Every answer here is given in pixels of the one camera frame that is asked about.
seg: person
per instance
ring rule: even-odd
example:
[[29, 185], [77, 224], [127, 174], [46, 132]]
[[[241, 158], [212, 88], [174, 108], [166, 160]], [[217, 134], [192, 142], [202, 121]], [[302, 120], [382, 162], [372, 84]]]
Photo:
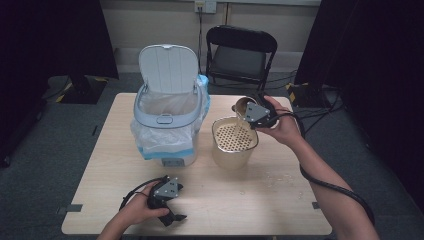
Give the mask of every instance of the person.
[[[289, 110], [270, 96], [265, 96], [277, 113]], [[288, 146], [295, 153], [302, 168], [313, 178], [331, 183], [350, 191], [350, 186], [337, 174], [306, 142], [298, 130], [294, 118], [280, 117], [273, 128], [257, 128], [258, 132], [268, 134], [279, 143]], [[339, 240], [376, 240], [377, 231], [368, 218], [363, 207], [350, 197], [337, 191], [310, 182], [318, 204], [332, 226]], [[118, 239], [127, 227], [151, 218], [167, 214], [167, 209], [151, 210], [147, 207], [147, 197], [151, 187], [147, 185], [142, 194], [136, 195], [127, 206], [106, 225], [98, 239]]]

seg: person's right hand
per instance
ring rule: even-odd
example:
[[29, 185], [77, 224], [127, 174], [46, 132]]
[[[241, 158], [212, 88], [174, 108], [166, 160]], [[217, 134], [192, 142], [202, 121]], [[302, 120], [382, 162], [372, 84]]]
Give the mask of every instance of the person's right hand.
[[[270, 96], [265, 96], [265, 100], [270, 102], [277, 114], [290, 112], [288, 108], [281, 106], [281, 104]], [[279, 143], [291, 147], [294, 143], [302, 139], [296, 121], [291, 116], [280, 117], [278, 123], [273, 128], [257, 128], [258, 132], [263, 132], [275, 138]]]

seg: open lid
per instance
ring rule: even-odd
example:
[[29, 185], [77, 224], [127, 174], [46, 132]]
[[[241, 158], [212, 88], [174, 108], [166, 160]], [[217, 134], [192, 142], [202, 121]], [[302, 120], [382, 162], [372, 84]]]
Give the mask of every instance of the open lid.
[[168, 94], [193, 91], [198, 64], [197, 56], [190, 48], [152, 45], [141, 50], [138, 60], [149, 91]]

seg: wall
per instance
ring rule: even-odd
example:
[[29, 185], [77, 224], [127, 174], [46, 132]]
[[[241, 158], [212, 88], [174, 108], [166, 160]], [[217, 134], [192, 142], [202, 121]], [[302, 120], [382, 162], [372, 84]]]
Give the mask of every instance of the wall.
[[[114, 48], [142, 49], [172, 43], [198, 50], [199, 16], [193, 2], [102, 1]], [[201, 65], [206, 63], [208, 29], [230, 24], [266, 31], [278, 42], [272, 71], [297, 69], [318, 6], [217, 3], [216, 14], [202, 15]]]

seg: beige plastic container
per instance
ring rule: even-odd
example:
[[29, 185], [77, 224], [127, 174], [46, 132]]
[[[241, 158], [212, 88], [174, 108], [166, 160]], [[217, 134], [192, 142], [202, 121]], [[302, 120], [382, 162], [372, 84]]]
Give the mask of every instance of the beige plastic container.
[[240, 169], [245, 166], [258, 145], [258, 134], [249, 124], [237, 117], [216, 120], [212, 125], [215, 163], [224, 169]]

